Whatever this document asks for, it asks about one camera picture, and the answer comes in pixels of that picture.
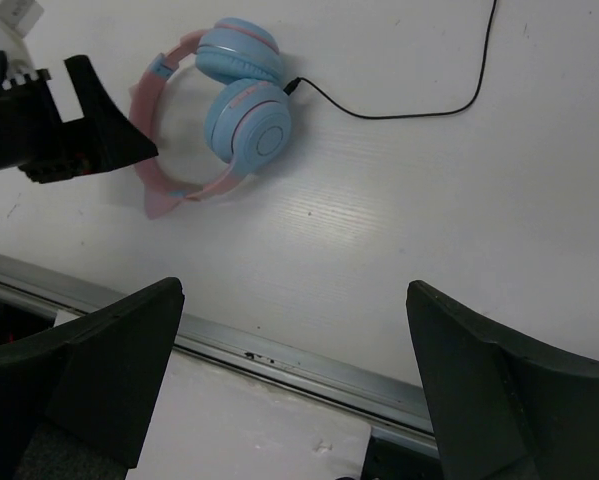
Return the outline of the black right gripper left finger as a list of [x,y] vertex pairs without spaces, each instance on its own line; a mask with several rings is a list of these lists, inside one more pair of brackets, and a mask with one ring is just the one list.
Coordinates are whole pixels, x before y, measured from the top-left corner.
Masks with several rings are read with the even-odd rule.
[[184,304],[160,280],[0,344],[0,479],[124,479],[137,467]]

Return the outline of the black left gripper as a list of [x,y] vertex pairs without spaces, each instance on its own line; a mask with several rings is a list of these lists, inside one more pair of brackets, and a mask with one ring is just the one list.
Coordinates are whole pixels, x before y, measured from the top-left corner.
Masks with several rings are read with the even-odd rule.
[[158,150],[117,108],[86,55],[65,60],[83,117],[64,122],[48,88],[47,70],[7,76],[0,50],[0,171],[17,168],[46,184],[106,173],[153,158]]

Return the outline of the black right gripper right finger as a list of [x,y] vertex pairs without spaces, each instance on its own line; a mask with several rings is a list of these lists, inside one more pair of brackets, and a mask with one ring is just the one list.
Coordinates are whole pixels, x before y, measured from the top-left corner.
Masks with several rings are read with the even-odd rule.
[[406,310],[445,478],[599,479],[599,361],[424,281]]

